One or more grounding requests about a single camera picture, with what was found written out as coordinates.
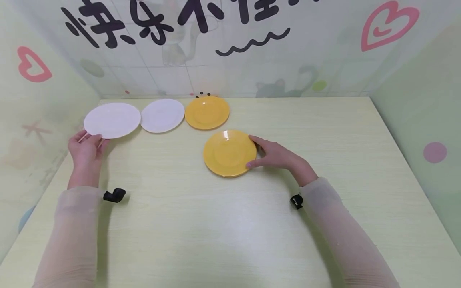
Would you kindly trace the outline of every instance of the light green table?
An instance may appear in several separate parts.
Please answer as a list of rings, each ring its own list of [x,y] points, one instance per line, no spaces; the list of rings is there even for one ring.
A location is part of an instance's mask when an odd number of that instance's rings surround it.
[[[150,101],[124,100],[140,110]],[[230,118],[219,130],[278,141],[307,158],[403,288],[461,287],[461,257],[368,98],[228,101]],[[289,204],[296,183],[277,170],[212,174],[202,150],[215,132],[184,122],[170,133],[138,129],[114,141],[102,186],[128,196],[103,204],[97,286],[337,286],[328,248]],[[1,287],[31,286],[71,169],[67,157],[0,267]]]

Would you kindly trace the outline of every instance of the sheer sleeve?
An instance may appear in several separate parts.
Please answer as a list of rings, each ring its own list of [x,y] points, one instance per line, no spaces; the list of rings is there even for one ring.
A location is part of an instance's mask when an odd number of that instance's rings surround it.
[[[301,188],[304,209],[330,247],[348,288],[400,287],[362,227],[325,178]]]
[[[76,187],[58,200],[54,227],[33,288],[93,288],[99,207],[104,191]]]

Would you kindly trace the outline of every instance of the black wavy line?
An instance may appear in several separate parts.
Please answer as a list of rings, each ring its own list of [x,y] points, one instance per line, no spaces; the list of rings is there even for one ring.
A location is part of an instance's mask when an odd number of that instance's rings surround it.
[[[266,43],[269,42],[269,40],[270,40],[271,38],[272,38],[272,39],[275,39],[275,40],[283,39],[283,38],[285,38],[285,37],[288,35],[289,32],[290,32],[290,28],[287,28],[287,29],[285,30],[285,32],[283,32],[281,35],[276,35],[276,34],[274,34],[274,33],[272,33],[272,32],[269,32],[269,33],[267,33],[267,36],[266,36],[266,38],[264,39],[263,42],[257,42],[255,39],[251,39],[251,40],[248,42],[248,44],[247,44],[245,47],[243,47],[243,48],[237,48],[237,47],[235,47],[235,46],[232,46],[232,47],[229,49],[229,51],[227,51],[226,53],[223,53],[223,52],[221,52],[221,51],[219,51],[219,50],[216,50],[216,54],[218,54],[219,56],[222,56],[222,57],[226,57],[226,56],[231,55],[233,52],[242,53],[242,52],[247,51],[252,45],[255,45],[255,46],[263,46],[263,45],[265,45]]]

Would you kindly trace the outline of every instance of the pink heart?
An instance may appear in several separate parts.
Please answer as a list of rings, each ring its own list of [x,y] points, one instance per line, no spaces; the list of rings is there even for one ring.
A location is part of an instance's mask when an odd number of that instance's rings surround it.
[[[418,18],[420,17],[420,11],[414,7],[405,7],[401,10],[398,10],[399,8],[399,3],[397,1],[389,1],[378,7],[373,13],[371,13],[370,17],[365,22],[365,26],[363,26],[363,31],[362,31],[362,51],[368,51],[372,50],[374,48],[381,47],[383,45],[392,43],[394,41],[399,40],[402,38],[415,24],[416,21],[418,21]],[[402,16],[408,16],[409,20],[408,23],[405,27],[403,27],[397,34],[392,35],[391,37],[388,37],[386,39],[380,40],[375,43],[368,43],[368,35],[370,34],[370,28],[372,25],[373,20],[376,18],[376,16],[381,13],[384,10],[389,10],[389,15],[387,16],[385,24],[388,25],[392,21],[396,20],[399,17]],[[373,30],[373,35],[375,37],[382,37],[391,32],[391,29],[384,30],[383,32],[379,31],[379,28],[375,28]]]
[[[19,73],[21,73],[21,75],[27,80],[34,83],[40,83],[45,82],[53,76],[51,74],[51,71],[48,69],[45,63],[43,63],[40,57],[38,57],[38,55],[35,54],[35,52],[30,50],[29,48],[20,46],[18,48],[18,56],[19,59],[21,59],[21,63],[18,66]],[[28,70],[32,68],[32,64],[29,62],[29,59],[27,59],[27,56],[30,56],[40,66],[40,68],[42,68],[42,73],[37,75],[29,74]]]

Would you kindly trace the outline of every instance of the white plate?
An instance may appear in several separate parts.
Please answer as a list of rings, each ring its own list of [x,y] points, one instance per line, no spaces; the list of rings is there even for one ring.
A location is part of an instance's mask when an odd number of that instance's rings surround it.
[[[83,126],[91,135],[104,139],[120,138],[133,132],[141,122],[136,107],[126,103],[109,103],[96,107],[85,117]]]
[[[141,126],[152,133],[163,133],[176,128],[184,119],[184,106],[173,99],[150,103],[141,112]]]

